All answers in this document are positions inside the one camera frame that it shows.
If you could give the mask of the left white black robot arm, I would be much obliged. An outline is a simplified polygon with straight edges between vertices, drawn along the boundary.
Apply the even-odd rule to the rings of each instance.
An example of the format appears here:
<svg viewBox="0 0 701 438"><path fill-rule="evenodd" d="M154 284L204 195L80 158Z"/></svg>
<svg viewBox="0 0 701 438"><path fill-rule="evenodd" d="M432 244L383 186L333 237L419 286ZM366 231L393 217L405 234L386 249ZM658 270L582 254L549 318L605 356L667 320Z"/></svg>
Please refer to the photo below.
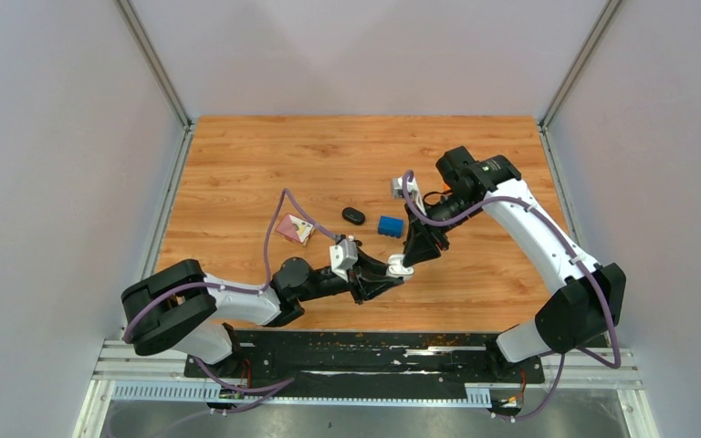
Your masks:
<svg viewBox="0 0 701 438"><path fill-rule="evenodd" d="M333 246L330 261L315 269L305 259L291 257L259 290L206 274L198 261L184 260L122 293L127 318L123 339L139 356L174 349L231 377L241 370L244 355L229 321L284 327L304 315L305 301L350 293L361 304L402 285L414 273L402 255L383 263L363 253L342 255Z"/></svg>

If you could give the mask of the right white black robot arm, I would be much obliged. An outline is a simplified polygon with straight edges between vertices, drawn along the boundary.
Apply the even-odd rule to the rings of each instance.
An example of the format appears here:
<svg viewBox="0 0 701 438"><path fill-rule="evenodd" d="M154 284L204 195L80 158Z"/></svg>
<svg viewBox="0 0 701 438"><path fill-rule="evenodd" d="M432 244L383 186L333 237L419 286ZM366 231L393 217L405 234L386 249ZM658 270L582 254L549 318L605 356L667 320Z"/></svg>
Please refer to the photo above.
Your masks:
<svg viewBox="0 0 701 438"><path fill-rule="evenodd" d="M436 203L426 203L413 171L392 179L392 195L404 199L409 226L403 256L405 272L448 249L447 233L477 214L494 219L534 265L550 297L535 317L491 339L484 357L490 377L507 381L521 362L545 353L584 350L606 333L612 360L621 354L619 323L626 275L615 263L589 255L555 223L536 200L520 171L503 155L479 161L464 146L447 151L435 165L447 186Z"/></svg>

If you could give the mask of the white earbud charging case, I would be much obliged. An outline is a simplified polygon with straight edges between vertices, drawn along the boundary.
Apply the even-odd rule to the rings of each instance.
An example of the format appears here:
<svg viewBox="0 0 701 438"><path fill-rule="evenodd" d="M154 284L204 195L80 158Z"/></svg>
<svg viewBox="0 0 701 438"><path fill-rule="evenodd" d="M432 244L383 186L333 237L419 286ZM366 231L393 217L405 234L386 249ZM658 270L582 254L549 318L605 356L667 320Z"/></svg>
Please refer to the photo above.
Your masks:
<svg viewBox="0 0 701 438"><path fill-rule="evenodd" d="M404 254L390 255L387 260L386 276L400 278L403 281L409 280L413 274L412 267L403 264Z"/></svg>

